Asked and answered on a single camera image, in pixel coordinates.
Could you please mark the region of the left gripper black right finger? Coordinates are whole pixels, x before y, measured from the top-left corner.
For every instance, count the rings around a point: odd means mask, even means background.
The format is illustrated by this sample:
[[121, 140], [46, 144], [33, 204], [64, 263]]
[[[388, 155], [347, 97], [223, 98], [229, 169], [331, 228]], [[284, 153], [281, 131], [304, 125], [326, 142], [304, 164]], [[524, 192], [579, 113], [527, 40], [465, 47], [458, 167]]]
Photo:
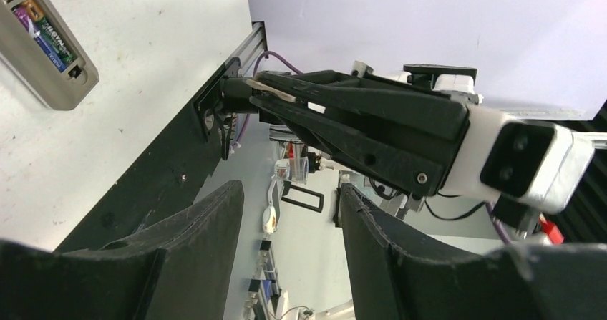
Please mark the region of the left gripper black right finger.
[[345, 184], [341, 225], [357, 319], [604, 319], [606, 246], [514, 243], [477, 255]]

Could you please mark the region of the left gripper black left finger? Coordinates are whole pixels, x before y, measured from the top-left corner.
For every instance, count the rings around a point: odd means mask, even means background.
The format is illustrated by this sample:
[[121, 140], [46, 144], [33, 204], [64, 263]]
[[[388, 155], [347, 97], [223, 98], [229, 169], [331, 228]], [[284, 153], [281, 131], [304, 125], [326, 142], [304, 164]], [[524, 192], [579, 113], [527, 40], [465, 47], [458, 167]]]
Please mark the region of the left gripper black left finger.
[[98, 250], [1, 242], [3, 319], [222, 319], [242, 182]]

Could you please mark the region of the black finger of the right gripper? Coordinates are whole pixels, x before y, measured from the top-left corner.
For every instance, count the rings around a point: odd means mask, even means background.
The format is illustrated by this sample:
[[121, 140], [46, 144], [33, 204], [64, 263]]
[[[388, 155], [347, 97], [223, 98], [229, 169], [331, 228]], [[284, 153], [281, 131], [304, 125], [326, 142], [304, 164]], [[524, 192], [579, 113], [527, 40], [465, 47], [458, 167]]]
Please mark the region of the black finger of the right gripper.
[[250, 102], [284, 122], [308, 146], [391, 188], [428, 196], [447, 179], [445, 165], [375, 140], [320, 112], [273, 96], [252, 96]]
[[446, 140], [469, 124], [461, 102], [383, 77], [356, 77], [334, 70], [296, 75], [260, 72], [255, 81], [299, 99], [357, 115], [371, 115]]

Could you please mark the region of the beige battery cover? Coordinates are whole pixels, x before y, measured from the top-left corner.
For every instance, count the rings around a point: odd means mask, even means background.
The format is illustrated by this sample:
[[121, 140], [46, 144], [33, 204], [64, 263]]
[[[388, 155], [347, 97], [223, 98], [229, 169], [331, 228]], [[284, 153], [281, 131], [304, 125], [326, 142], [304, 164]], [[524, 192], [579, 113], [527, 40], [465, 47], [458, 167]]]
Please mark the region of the beige battery cover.
[[264, 83], [261, 83], [261, 82], [258, 82], [256, 80], [254, 80], [254, 79], [246, 79], [245, 83], [249, 87], [251, 87], [251, 88], [253, 88], [255, 90], [258, 90], [258, 91], [261, 91], [261, 92], [266, 92], [266, 93], [269, 93], [269, 94], [273, 94], [273, 95], [277, 96], [279, 99], [281, 99], [283, 101], [286, 101], [286, 102], [295, 103], [296, 100], [297, 100], [296, 97], [294, 97], [293, 95], [287, 94], [287, 93], [285, 93], [285, 92], [283, 92], [283, 91], [281, 91], [279, 89], [276, 89], [274, 87], [270, 87], [270, 86], [268, 86], [268, 85], [266, 85]]

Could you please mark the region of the beige remote control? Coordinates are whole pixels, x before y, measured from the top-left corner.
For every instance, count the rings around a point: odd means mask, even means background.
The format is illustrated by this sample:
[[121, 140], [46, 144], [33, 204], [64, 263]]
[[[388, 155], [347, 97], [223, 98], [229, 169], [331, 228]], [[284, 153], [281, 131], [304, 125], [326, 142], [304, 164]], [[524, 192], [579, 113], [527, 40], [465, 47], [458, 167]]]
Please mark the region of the beige remote control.
[[73, 110], [99, 82], [51, 0], [1, 0], [1, 59], [53, 110]]

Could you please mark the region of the blue AAA battery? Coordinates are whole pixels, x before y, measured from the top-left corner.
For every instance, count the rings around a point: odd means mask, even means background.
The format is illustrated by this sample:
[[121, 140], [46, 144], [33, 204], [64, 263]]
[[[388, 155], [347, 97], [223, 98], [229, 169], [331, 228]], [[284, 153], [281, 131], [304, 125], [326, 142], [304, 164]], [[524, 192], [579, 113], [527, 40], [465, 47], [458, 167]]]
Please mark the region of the blue AAA battery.
[[52, 45], [43, 37], [39, 27], [27, 14], [26, 9], [23, 6], [17, 6], [12, 9], [12, 12], [26, 29], [29, 36], [38, 44], [43, 53], [49, 58], [52, 64], [59, 70], [59, 72], [63, 72], [66, 69], [65, 63], [60, 59]]

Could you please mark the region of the orange black AAA battery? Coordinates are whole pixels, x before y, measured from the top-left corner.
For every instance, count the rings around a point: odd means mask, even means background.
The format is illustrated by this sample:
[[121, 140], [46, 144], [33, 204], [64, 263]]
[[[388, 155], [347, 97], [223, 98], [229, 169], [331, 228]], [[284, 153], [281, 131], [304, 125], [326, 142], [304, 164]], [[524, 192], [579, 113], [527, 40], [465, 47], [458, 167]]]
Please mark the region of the orange black AAA battery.
[[67, 67], [75, 59], [75, 55], [64, 42], [62, 35], [55, 29], [48, 17], [42, 11], [42, 8], [35, 0], [24, 0], [21, 5], [26, 9], [27, 14], [33, 22], [40, 28], [43, 37], [52, 46], [57, 56]]

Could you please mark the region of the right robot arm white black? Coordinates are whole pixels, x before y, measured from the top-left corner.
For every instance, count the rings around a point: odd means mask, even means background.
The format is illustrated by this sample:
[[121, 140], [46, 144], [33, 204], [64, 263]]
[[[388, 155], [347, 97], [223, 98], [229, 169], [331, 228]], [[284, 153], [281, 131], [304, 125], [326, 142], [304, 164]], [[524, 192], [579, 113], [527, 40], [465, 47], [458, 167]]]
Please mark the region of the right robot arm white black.
[[406, 64], [403, 76], [357, 64], [247, 79], [250, 101], [309, 147], [388, 187], [420, 196], [445, 184], [470, 126], [476, 70]]

